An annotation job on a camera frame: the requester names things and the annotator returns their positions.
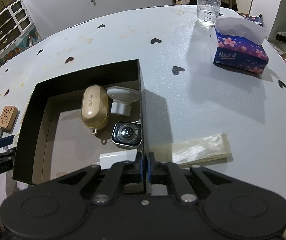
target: open box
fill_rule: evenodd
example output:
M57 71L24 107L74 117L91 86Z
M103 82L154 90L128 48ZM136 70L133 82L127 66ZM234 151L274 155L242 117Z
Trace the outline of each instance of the open box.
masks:
M129 117L110 114L107 126L92 135L81 120L82 96L91 85L122 86L139 91ZM99 155L122 151L111 142L118 121L141 120L143 106L138 60L96 66L36 84L26 108L17 143L13 179L40 184L99 161Z

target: table surface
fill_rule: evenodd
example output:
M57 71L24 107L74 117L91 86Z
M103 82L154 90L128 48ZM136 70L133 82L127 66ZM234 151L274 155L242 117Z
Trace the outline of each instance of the table surface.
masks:
M240 17L226 8L221 13ZM278 84L279 79L286 84L286 65L267 41L270 61L261 77L213 65L209 35L196 19L194 5L165 6L124 11L56 33L0 68L0 114L5 105L19 109L16 133L37 83L139 59L151 146L226 133L232 157L208 167L286 199L286 88ZM162 42L151 44L153 38ZM74 60L65 64L68 57ZM173 66L185 72L175 76ZM25 186L11 172L1 174L0 204Z

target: wooden block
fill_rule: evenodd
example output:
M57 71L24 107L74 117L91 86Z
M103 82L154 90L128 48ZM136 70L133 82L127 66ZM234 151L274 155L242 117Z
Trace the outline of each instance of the wooden block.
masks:
M5 106L0 117L0 127L11 130L17 113L18 109L15 106Z

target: screw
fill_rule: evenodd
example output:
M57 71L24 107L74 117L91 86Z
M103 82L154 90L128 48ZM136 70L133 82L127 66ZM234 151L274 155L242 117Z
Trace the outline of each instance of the screw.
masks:
M186 203L191 203L191 202L194 202L195 200L197 200L197 197L193 194L183 194L181 196L181 200L186 202Z
M93 198L93 201L99 204L106 203L108 202L108 200L109 200L109 197L108 195L105 195L105 194L98 194Z
M148 200L142 200L141 201L141 204L143 205L143 206L146 206L146 205L148 205L150 202L148 201Z

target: tissue box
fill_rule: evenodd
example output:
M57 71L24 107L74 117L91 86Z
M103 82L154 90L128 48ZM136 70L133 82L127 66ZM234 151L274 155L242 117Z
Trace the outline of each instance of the tissue box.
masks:
M261 45L244 37L222 35L216 31L217 50L214 63L262 74L269 58Z

